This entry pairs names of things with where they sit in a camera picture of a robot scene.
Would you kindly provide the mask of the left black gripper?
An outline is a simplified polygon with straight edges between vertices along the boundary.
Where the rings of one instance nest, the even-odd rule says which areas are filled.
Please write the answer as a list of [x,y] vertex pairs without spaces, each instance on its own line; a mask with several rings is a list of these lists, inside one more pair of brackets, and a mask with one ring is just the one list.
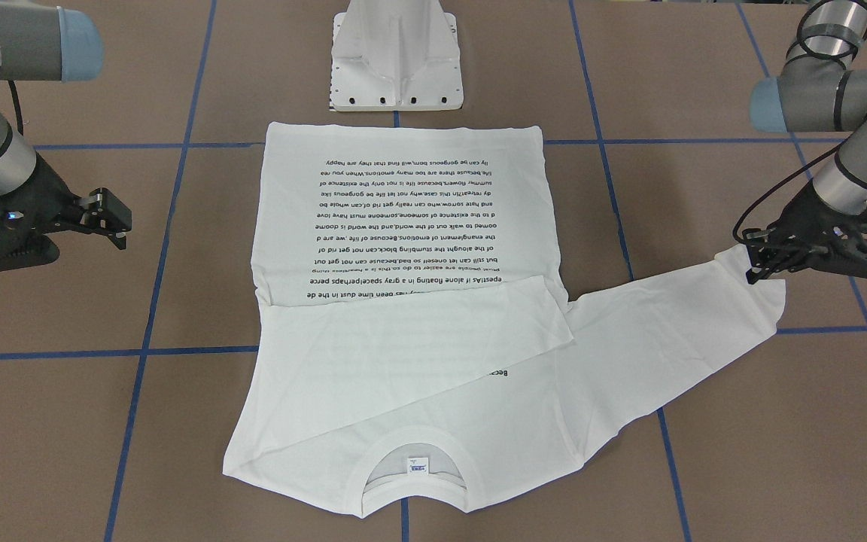
[[770,228],[742,230],[741,243],[754,250],[749,285],[802,269],[867,279],[867,205],[858,215],[837,212],[808,183]]

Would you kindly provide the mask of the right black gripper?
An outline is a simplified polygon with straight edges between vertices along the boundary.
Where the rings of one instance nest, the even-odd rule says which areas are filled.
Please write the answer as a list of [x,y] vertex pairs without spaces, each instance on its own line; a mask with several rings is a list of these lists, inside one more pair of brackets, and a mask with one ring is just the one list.
[[0,196],[0,272],[57,260],[59,249],[46,236],[51,231],[105,236],[125,250],[132,224],[130,208],[109,189],[100,187],[80,199],[37,157],[28,181]]

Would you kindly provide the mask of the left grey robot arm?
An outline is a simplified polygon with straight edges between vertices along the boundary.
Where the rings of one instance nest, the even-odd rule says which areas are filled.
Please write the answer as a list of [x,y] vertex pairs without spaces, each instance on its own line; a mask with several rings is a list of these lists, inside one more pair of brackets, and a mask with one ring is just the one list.
[[780,76],[756,84],[763,132],[846,132],[823,168],[766,229],[736,227],[755,284],[802,269],[867,278],[867,1],[814,1]]

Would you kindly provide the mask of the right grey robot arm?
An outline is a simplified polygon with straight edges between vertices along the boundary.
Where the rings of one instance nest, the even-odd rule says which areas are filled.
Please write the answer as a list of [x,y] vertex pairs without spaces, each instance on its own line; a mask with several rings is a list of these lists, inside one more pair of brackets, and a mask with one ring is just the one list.
[[0,1],[0,272],[42,266],[59,257],[58,231],[127,246],[132,212],[109,189],[71,191],[29,144],[18,81],[96,79],[105,49],[83,11],[32,1]]

